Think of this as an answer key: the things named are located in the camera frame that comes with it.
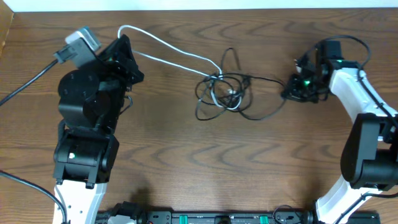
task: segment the table top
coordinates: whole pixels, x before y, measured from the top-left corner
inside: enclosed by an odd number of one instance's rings
[[[103,46],[120,25],[147,30],[176,47],[219,63],[237,49],[242,70],[287,81],[293,59],[318,40],[336,34],[363,39],[372,49],[365,71],[393,108],[398,107],[398,9],[273,9],[242,11],[129,11],[18,13],[0,58],[0,97],[6,96],[53,60],[64,38],[89,26]],[[124,30],[135,50],[206,73],[211,64],[174,52],[157,41]],[[363,60],[365,50],[343,41],[343,55]],[[102,210],[123,201],[144,208],[174,210],[273,210],[288,204],[311,208],[337,181],[340,156],[351,121],[337,97],[319,104],[288,101],[265,121],[225,113],[197,121],[194,88],[202,77],[135,55],[145,80],[129,95],[134,106],[119,119],[120,147]],[[0,169],[53,192],[57,144],[57,87],[75,67],[56,65],[0,108]],[[233,58],[226,69],[236,69]],[[254,82],[255,107],[266,113],[280,101],[279,86]],[[1,180],[3,223],[50,223],[53,202],[11,180]],[[395,223],[398,200],[372,198],[363,210],[377,210]]]

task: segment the white backdrop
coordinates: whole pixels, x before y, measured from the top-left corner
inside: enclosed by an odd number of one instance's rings
[[[4,0],[4,2],[14,12],[398,7],[398,0]]]

